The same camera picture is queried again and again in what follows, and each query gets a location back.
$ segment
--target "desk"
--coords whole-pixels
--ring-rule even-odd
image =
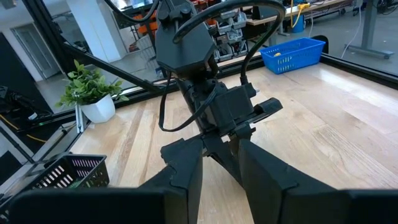
[[[223,82],[239,85],[239,75]],[[324,64],[274,75],[248,71],[260,92],[284,106],[255,125],[252,140],[290,165],[338,189],[398,188],[398,91]],[[104,124],[91,125],[75,154],[106,154],[110,185],[137,187],[165,164],[160,147],[198,134],[193,123],[176,133],[158,126],[160,97],[120,108]],[[167,97],[165,127],[190,116],[181,93]],[[203,159],[198,223],[252,223],[244,190],[215,161]]]
[[[377,5],[377,1],[369,0],[366,5],[366,14],[365,14],[365,22],[363,26],[363,34],[362,34],[362,43],[361,46],[350,45],[347,49],[352,51],[367,54],[367,55],[380,55],[385,59],[389,59],[391,55],[394,53],[388,50],[374,50],[372,49],[373,44],[373,36],[374,36],[374,27],[376,25],[376,17],[377,17],[377,8],[374,7]]]
[[[343,2],[348,2],[348,1],[352,1],[352,0],[328,0],[328,1],[325,0],[325,2],[323,4],[321,4],[319,2],[317,3],[317,4],[321,4],[321,5],[311,5],[310,7],[303,9],[302,10],[302,14],[304,12],[314,11],[314,10],[321,9],[323,7],[326,7],[326,6],[331,6],[331,5],[338,4],[338,3],[342,4]],[[250,8],[251,7],[244,7],[243,10],[246,11],[246,10],[249,10]],[[288,18],[290,16],[296,16],[297,14],[299,14],[299,11],[300,10],[298,9],[297,6],[294,6],[293,8],[287,8],[286,9],[285,18]],[[277,16],[272,16],[272,17],[268,17],[268,18],[260,19],[260,20],[248,19],[246,23],[249,24],[249,25],[252,25],[252,26],[258,26],[258,25],[261,25],[261,24],[265,24],[265,23],[268,23],[268,22],[275,21],[276,17]],[[279,30],[280,30],[280,34],[281,35],[286,35],[285,33],[283,33],[282,24],[280,25]],[[270,46],[275,45],[276,44],[276,36],[275,36],[275,34],[270,36],[268,41],[269,41],[269,45]]]
[[[341,3],[341,2],[345,2],[345,1],[351,1],[351,0],[329,0],[329,1],[326,0],[325,3],[323,3],[322,5],[319,5],[319,6],[311,5],[310,7],[306,8],[306,9],[303,9],[302,13],[309,12],[309,11],[316,10],[316,9],[321,9],[321,8],[323,8],[325,6],[331,6],[333,4],[338,4],[338,3]],[[287,8],[285,17],[296,16],[299,13],[299,11],[300,10],[297,8],[297,6],[293,7],[291,13],[290,13],[290,8]],[[276,16],[272,16],[272,17],[268,17],[268,18],[260,19],[260,20],[248,19],[246,23],[249,24],[249,25],[252,25],[252,26],[258,26],[258,25],[261,25],[261,24],[265,24],[267,22],[275,21],[275,20],[276,20]]]

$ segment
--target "doorway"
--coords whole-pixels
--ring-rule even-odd
[[[60,67],[33,23],[12,31],[44,80],[60,73]]]

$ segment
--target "yellow tool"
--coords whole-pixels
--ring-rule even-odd
[[[292,4],[291,4],[291,7],[290,7],[290,26],[291,26],[291,28],[294,28],[296,26],[297,22],[299,21],[299,17],[300,17],[301,11],[303,9],[305,9],[305,8],[308,8],[308,7],[310,7],[310,3],[299,4],[297,6],[297,8],[299,9],[299,12],[298,12],[298,15],[297,15],[297,18],[296,18],[296,22],[293,24],[293,14],[292,14],[292,11],[293,11],[293,0],[292,0]]]

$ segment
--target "plastic basket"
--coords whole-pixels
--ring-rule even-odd
[[[59,189],[105,187],[109,184],[105,159],[106,156],[98,155],[65,155],[47,167],[18,193],[47,187]],[[7,222],[7,209],[13,197],[0,205],[0,223]]]
[[[231,10],[231,11],[228,11],[228,12],[222,12],[220,17],[222,19],[228,19],[228,18],[234,17],[238,12],[239,11],[237,9],[234,9],[234,10]]]
[[[265,66],[281,74],[318,63],[324,44],[320,40],[300,38],[261,49],[260,53]]]
[[[220,61],[220,55],[218,54],[218,50],[214,51],[214,60],[216,60],[216,62]]]
[[[218,56],[220,58],[220,62],[232,59],[233,55],[234,53],[232,51],[232,48],[228,44],[219,45]]]
[[[239,12],[236,17],[233,18],[232,28],[233,29],[242,29],[246,26],[247,21],[246,13]]]
[[[235,49],[233,49],[234,57],[242,57],[248,53],[248,45],[245,40],[239,43],[239,45],[239,50],[235,51]]]
[[[220,35],[223,35],[225,32],[231,31],[232,29],[232,18],[226,19],[224,21],[218,22],[217,21],[217,29]]]
[[[228,43],[233,44],[242,41],[243,33],[241,29],[231,30],[226,33]]]

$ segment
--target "blue basket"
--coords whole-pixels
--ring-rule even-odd
[[[300,38],[261,49],[260,53],[266,67],[281,74],[318,63],[324,44],[324,41]]]

